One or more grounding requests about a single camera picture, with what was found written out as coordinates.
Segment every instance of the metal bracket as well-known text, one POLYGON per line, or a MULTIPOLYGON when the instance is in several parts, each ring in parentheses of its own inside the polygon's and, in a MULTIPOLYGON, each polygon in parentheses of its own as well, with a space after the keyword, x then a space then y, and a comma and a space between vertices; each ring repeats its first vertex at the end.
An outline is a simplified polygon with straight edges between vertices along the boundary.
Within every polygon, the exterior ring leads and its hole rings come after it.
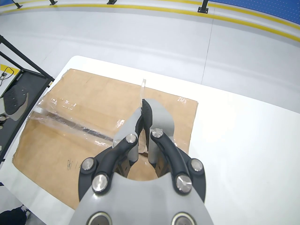
POLYGON ((208 8, 205 8, 205 10, 202 10, 202 7, 198 8, 198 13, 204 13, 207 14, 208 13, 208 8))
POLYGON ((109 2, 106 3, 106 4, 108 4, 108 5, 114 5, 114 4, 116 3, 116 1, 117 1, 117 0, 109 1, 109 2))

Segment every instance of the gray gripper housing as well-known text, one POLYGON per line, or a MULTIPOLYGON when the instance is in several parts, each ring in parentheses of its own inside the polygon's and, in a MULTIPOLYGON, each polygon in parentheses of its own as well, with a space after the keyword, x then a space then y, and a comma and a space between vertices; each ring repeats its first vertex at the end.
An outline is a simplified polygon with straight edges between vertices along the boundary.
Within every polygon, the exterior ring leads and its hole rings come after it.
POLYGON ((95 194, 90 187, 81 199, 70 225, 86 225, 97 212, 106 212, 112 225, 171 225, 179 212, 191 215, 197 225, 213 225, 201 198, 193 188, 181 196, 172 187, 171 174, 151 181, 135 181, 114 173, 110 190, 95 194))

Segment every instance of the black shelf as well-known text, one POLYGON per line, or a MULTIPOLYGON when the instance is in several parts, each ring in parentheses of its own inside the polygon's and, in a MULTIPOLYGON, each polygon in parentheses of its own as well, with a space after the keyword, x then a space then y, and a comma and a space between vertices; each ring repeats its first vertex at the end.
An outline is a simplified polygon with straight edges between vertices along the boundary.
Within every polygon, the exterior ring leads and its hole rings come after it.
POLYGON ((0 151, 0 162, 4 161, 4 156, 9 149, 11 143, 13 142, 16 134, 21 128, 22 124, 26 120, 27 116, 31 112, 32 108, 39 100, 43 92, 49 87, 49 84, 54 81, 54 78, 50 76, 47 72, 37 66, 33 61, 31 61, 28 57, 26 57, 22 52, 20 52, 16 47, 14 47, 10 42, 8 42, 2 35, 0 35, 0 44, 5 45, 12 52, 14 52, 17 56, 23 59, 25 62, 30 64, 34 69, 39 72, 34 72, 28 69, 24 69, 20 64, 16 63, 13 59, 6 56, 3 52, 0 51, 0 57, 3 57, 8 62, 16 66, 20 69, 20 71, 16 74, 13 81, 6 88, 4 93, 0 98, 6 97, 14 97, 11 96, 12 93, 17 96, 27 95, 28 94, 28 102, 23 114, 18 117, 18 120, 14 121, 12 118, 8 116, 8 118, 2 122, 3 128, 0 130, 0 146, 2 150, 0 151))
POLYGON ((16 74, 14 80, 0 97, 2 98, 3 95, 13 86, 19 86, 28 93, 28 105, 23 115, 17 121, 8 118, 5 121, 3 129, 0 130, 0 146, 2 146, 2 150, 0 151, 0 162, 3 160, 9 146, 14 140, 14 137, 18 133, 33 106, 39 100, 50 82, 51 80, 49 78, 40 73, 22 69, 18 72, 18 74, 16 74))

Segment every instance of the clear plastic tape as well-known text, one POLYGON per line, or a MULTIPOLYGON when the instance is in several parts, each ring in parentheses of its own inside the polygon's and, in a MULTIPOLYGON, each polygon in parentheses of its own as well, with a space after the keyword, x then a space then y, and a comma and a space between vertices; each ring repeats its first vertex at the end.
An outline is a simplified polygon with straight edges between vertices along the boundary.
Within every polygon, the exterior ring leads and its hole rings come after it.
MULTIPOLYGON (((145 85, 146 80, 143 79, 140 91, 141 106, 145 85)), ((125 120, 117 119, 113 128, 106 128, 102 130, 94 124, 88 123, 88 119, 83 121, 76 118, 75 114, 78 115, 77 109, 79 109, 77 104, 68 100, 55 98, 41 99, 37 106, 33 109, 29 119, 38 120, 40 123, 61 132, 75 134, 96 145, 111 146, 114 137, 114 133, 112 133, 112 131, 118 131, 125 123, 125 120)), ((147 152, 144 131, 141 133, 139 141, 139 153, 147 152)))

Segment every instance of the white table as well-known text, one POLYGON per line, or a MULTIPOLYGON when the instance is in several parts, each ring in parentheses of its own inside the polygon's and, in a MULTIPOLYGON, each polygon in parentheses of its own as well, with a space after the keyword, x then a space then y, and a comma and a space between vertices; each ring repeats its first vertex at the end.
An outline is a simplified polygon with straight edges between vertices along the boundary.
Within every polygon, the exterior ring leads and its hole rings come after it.
MULTIPOLYGON (((300 114, 226 91, 81 56, 70 68, 198 101, 189 156, 206 170, 205 205, 215 225, 300 224, 300 114)), ((12 164, 19 135, 0 170, 3 184, 47 225, 73 210, 12 164)))

